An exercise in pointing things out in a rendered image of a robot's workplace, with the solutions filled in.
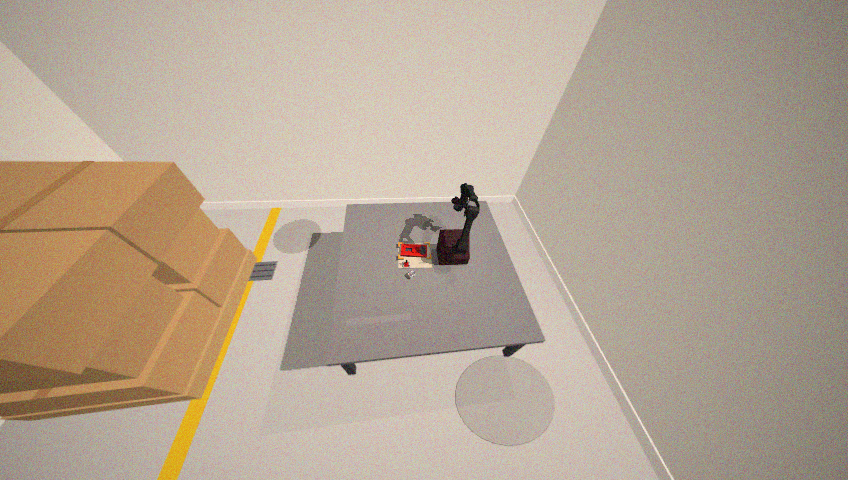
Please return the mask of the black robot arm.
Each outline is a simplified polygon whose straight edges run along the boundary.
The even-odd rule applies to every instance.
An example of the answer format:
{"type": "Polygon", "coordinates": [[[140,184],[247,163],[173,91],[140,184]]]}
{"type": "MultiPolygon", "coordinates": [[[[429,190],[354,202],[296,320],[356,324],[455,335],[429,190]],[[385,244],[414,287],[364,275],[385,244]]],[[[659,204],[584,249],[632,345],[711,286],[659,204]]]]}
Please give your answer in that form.
{"type": "MultiPolygon", "coordinates": [[[[475,206],[468,205],[468,203],[466,204],[466,208],[465,208],[466,221],[465,221],[465,225],[464,225],[464,228],[463,228],[463,231],[462,231],[462,235],[461,235],[461,238],[457,240],[457,243],[452,246],[452,252],[453,253],[465,255],[467,250],[468,250],[467,239],[468,239],[468,236],[469,236],[469,233],[470,233],[470,229],[471,229],[473,220],[475,218],[477,218],[477,215],[479,214],[480,204],[478,202],[478,196],[476,196],[476,194],[474,193],[473,185],[468,185],[467,183],[464,183],[460,186],[460,190],[461,190],[460,199],[462,201],[467,201],[468,198],[469,198],[468,203],[470,201],[473,201],[473,202],[475,202],[475,204],[477,206],[477,207],[475,207],[475,206]]],[[[457,212],[462,211],[463,208],[464,208],[464,205],[463,205],[463,203],[460,203],[460,201],[458,200],[458,202],[453,206],[453,208],[457,212]]]]}

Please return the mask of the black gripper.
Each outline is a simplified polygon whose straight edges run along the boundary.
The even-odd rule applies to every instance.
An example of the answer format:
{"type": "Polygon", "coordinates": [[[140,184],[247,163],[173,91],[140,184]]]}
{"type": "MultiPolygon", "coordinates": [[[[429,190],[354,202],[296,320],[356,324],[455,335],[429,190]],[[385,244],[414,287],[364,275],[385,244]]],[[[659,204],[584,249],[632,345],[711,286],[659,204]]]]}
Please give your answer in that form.
{"type": "Polygon", "coordinates": [[[462,201],[461,199],[459,199],[459,198],[456,196],[456,197],[452,198],[451,202],[455,205],[455,204],[458,202],[458,200],[460,201],[460,203],[463,203],[463,205],[464,205],[464,209],[465,209],[465,208],[466,208],[466,204],[467,204],[467,201],[468,201],[468,200],[467,200],[467,201],[462,201]]]}

